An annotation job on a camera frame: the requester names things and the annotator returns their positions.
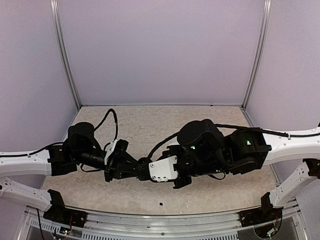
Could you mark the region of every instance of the cable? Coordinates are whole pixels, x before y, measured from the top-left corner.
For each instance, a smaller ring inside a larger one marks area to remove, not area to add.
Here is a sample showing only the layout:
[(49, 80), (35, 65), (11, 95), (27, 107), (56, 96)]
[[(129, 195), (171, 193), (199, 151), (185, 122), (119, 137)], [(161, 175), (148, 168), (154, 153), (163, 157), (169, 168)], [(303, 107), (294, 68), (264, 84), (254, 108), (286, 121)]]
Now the cable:
[(265, 239), (271, 239), (273, 236), (275, 236), (278, 232), (279, 232), (279, 230), (280, 230), (280, 228), (281, 228), (281, 225), (282, 225), (282, 219), (283, 219), (283, 213), (281, 212), (281, 220), (280, 220), (280, 222), (279, 222), (279, 218), (277, 217), (276, 219), (275, 219), (275, 226), (271, 229), (271, 230), (274, 230), (272, 233), (270, 233), (270, 235), (266, 235), (266, 236), (263, 236), (263, 237), (260, 237), (259, 236), (259, 227), (257, 227), (257, 228), (253, 228), (253, 231), (254, 231), (254, 233), (255, 233), (255, 235), (259, 238), (259, 239), (263, 239), (263, 240), (265, 240)]
[(280, 136), (280, 137), (284, 137), (284, 138), (288, 138), (288, 137), (291, 137), (291, 138), (308, 138), (308, 137), (320, 136), (320, 132), (313, 133), (313, 134), (306, 134), (306, 135), (289, 135), (286, 132), (265, 130), (265, 129), (257, 128), (257, 127), (237, 126), (237, 125), (228, 125), (228, 124), (215, 124), (215, 126), (217, 128), (247, 130), (247, 131), (250, 131), (250, 132), (269, 134), (269, 135), (276, 135), (276, 136)]
[(115, 112), (115, 110), (113, 110), (112, 108), (110, 108), (106, 114), (104, 115), (103, 119), (101, 120), (101, 122), (98, 124), (98, 126), (96, 126), (94, 128), (94, 131), (98, 130), (98, 128), (101, 127), (101, 125), (105, 122), (105, 120), (107, 119), (109, 113), (113, 113), (113, 118), (114, 118), (114, 123), (115, 123), (115, 136), (114, 136), (114, 140), (117, 139), (118, 137), (118, 118), (117, 118), (117, 114)]
[[(94, 131), (96, 131), (98, 128), (101, 127), (101, 125), (105, 122), (105, 120), (107, 119), (109, 113), (113, 113), (113, 119), (114, 119), (114, 123), (115, 123), (115, 135), (114, 135), (114, 140), (117, 139), (118, 137), (118, 117), (116, 114), (116, 111), (113, 110), (112, 108), (110, 108), (104, 115), (103, 119), (101, 120), (101, 122), (94, 128)], [(110, 142), (108, 142), (106, 145), (104, 145), (103, 147), (103, 151), (106, 151), (107, 146), (110, 144)], [(85, 173), (95, 173), (95, 172), (100, 172), (102, 171), (101, 169), (93, 169), (93, 170), (84, 170), (84, 164), (80, 165), (80, 169), (81, 171), (85, 172)]]
[(45, 240), (44, 232), (42, 231), (42, 227), (41, 227), (40, 213), (39, 213), (38, 208), (36, 208), (36, 212), (38, 213), (38, 221), (39, 221), (39, 228), (40, 228), (41, 237), (42, 237), (42, 240)]
[(162, 140), (161, 142), (159, 142), (157, 145), (154, 146), (154, 148), (151, 150), (151, 152), (148, 154), (147, 158), (151, 159), (153, 154), (156, 152), (156, 150), (158, 148), (160, 148), (163, 144), (165, 144), (166, 142), (168, 142), (169, 140), (175, 138), (176, 136), (178, 136), (178, 132), (168, 136), (166, 139)]
[(213, 179), (223, 180), (223, 179), (226, 178), (226, 173), (225, 173), (225, 172), (223, 173), (223, 177), (222, 177), (222, 178), (218, 178), (218, 177), (216, 177), (215, 175), (212, 175), (212, 174), (208, 174), (208, 176), (209, 176), (210, 178), (213, 178)]
[(110, 145), (110, 142), (108, 142), (106, 145), (104, 145), (104, 147), (103, 147), (103, 151), (105, 151), (105, 150), (106, 150), (106, 148), (108, 147), (108, 145)]
[(102, 171), (102, 169), (93, 169), (93, 170), (84, 170), (84, 164), (81, 164), (80, 165), (80, 169), (82, 172), (85, 172), (85, 173), (94, 173), (94, 172), (100, 172)]
[(59, 144), (63, 144), (63, 142), (60, 141), (60, 142), (51, 143), (51, 144), (49, 144), (47, 146), (44, 146), (43, 148), (41, 148), (41, 149), (39, 149), (37, 151), (33, 151), (33, 152), (30, 152), (30, 153), (17, 154), (17, 155), (0, 155), (0, 158), (27, 157), (27, 156), (35, 155), (35, 154), (41, 152), (42, 150), (45, 150), (48, 147), (51, 147), (51, 146), (54, 146), (54, 145), (59, 145)]

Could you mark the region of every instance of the gray wall panel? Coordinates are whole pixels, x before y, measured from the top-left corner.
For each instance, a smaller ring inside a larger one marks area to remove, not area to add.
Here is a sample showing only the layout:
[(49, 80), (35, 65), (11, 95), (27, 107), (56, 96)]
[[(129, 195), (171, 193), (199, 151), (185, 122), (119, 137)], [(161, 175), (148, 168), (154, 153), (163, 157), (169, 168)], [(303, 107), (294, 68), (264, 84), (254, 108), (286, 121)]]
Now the gray wall panel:
[[(50, 1), (0, 2), (0, 152), (60, 141), (76, 109), (62, 66)], [(15, 180), (40, 187), (43, 177)], [(0, 200), (0, 239), (12, 240), (26, 206)]]
[(84, 105), (240, 105), (263, 0), (59, 1)]
[[(320, 1), (272, 0), (261, 64), (248, 106), (256, 126), (315, 128), (320, 121)], [(299, 160), (276, 165), (286, 179)], [(320, 235), (320, 182), (297, 196), (313, 240)]]

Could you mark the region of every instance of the black cylindrical joint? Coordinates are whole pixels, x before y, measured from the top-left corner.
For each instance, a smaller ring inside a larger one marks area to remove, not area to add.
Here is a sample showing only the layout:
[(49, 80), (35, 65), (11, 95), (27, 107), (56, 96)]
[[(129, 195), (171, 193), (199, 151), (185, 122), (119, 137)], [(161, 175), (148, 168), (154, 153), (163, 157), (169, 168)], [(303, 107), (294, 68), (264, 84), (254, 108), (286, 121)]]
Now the black cylindrical joint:
[(105, 156), (105, 151), (94, 148), (92, 152), (82, 152), (77, 154), (76, 161), (95, 169), (105, 170)]

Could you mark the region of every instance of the speckled floor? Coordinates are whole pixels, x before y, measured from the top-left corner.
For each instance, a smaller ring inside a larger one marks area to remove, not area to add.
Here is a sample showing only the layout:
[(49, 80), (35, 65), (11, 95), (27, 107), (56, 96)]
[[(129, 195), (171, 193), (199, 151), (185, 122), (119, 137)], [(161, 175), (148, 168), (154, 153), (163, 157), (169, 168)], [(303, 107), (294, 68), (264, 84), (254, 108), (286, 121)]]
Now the speckled floor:
[[(222, 106), (116, 106), (118, 139), (129, 142), (127, 151), (136, 159), (167, 136), (193, 120), (211, 119), (214, 123), (247, 126), (238, 107)], [(83, 107), (74, 124), (82, 121), (96, 126), (109, 107)], [(232, 132), (221, 129), (223, 134)], [(112, 114), (95, 133), (101, 146), (113, 140), (115, 126)], [(153, 156), (161, 155), (163, 146)], [(77, 172), (48, 176), (43, 189), (61, 193), (68, 206), (104, 212), (141, 215), (179, 215), (222, 212), (257, 206), (260, 198), (275, 187), (268, 166), (244, 175), (227, 175), (222, 181), (208, 176), (192, 178), (192, 184), (173, 189), (173, 183), (152, 183), (136, 178), (114, 179), (108, 183), (103, 172)]]

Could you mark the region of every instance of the black bracket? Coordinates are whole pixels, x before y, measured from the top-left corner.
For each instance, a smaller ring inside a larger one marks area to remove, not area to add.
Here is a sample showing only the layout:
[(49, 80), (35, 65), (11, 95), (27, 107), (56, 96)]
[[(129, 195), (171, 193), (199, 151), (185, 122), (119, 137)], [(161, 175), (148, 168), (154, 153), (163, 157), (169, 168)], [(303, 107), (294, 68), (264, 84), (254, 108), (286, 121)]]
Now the black bracket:
[(83, 228), (87, 220), (87, 213), (65, 207), (60, 192), (49, 189), (52, 206), (44, 212), (43, 218), (53, 222)]
[(267, 192), (261, 197), (260, 207), (239, 212), (242, 227), (263, 224), (274, 221), (276, 218), (282, 218), (283, 207), (274, 208), (270, 203), (269, 195), (270, 192)]
[(309, 168), (308, 175), (320, 179), (320, 160), (313, 158), (306, 158), (302, 160)]

